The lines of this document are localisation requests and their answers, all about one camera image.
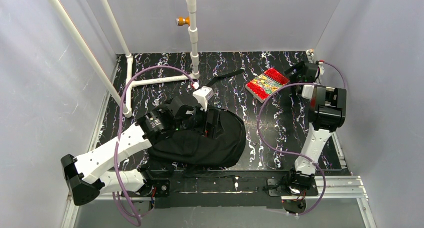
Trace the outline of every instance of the red book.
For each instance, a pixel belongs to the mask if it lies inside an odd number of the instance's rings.
[[[245,85],[246,89],[253,94],[260,102],[264,102],[269,96],[274,94],[279,88],[286,85],[289,79],[281,75],[274,68],[270,68],[263,74],[255,77]]]

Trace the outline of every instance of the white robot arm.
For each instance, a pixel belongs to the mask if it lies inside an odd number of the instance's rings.
[[[301,154],[310,157],[312,161],[300,156],[296,159],[294,168],[282,182],[289,192],[298,194],[299,191],[311,188],[316,172],[314,164],[318,163],[332,133],[345,122],[346,94],[342,88],[304,86],[302,97],[310,99],[307,114],[309,131]]]
[[[155,110],[138,118],[137,122],[121,135],[118,162],[170,136],[175,130],[172,126],[173,122],[190,118],[198,104],[202,111],[206,111],[208,100],[212,95],[213,90],[204,86],[193,93],[194,98],[176,97],[166,107],[158,106]],[[117,142],[118,138],[115,137],[85,154],[76,157],[68,154],[62,157],[60,161],[63,176],[75,205],[84,205],[103,193],[121,191],[115,172],[108,171],[114,166]],[[137,192],[146,183],[146,177],[137,169],[122,171],[119,174],[128,191]]]

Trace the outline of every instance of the white wall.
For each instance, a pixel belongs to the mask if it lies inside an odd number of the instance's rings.
[[[185,0],[108,0],[130,52],[191,51]],[[340,0],[197,0],[199,51],[316,46]],[[115,53],[124,53],[100,0],[87,0]]]
[[[108,75],[114,59],[99,59]],[[1,227],[60,225],[60,158],[87,150],[105,91],[47,0],[0,0]]]
[[[347,78],[339,136],[378,227],[423,227],[423,1],[341,0],[316,47]]]

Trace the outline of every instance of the orange valve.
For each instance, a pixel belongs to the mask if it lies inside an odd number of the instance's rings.
[[[190,26],[190,17],[177,17],[175,22],[177,23],[178,26],[183,26],[184,24],[187,24],[188,26]]]

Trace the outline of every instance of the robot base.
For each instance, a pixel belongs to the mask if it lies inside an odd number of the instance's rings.
[[[277,186],[280,183],[280,180],[268,179],[266,181],[266,183],[267,183],[268,186]],[[293,194],[291,194],[289,191],[287,191],[287,189],[284,189],[281,186],[278,186],[275,189],[269,189],[268,194],[271,197],[293,196],[294,199],[296,198]],[[312,182],[312,187],[309,190],[306,191],[306,196],[307,197],[318,196],[318,189],[317,189],[317,185],[315,183],[315,179]]]

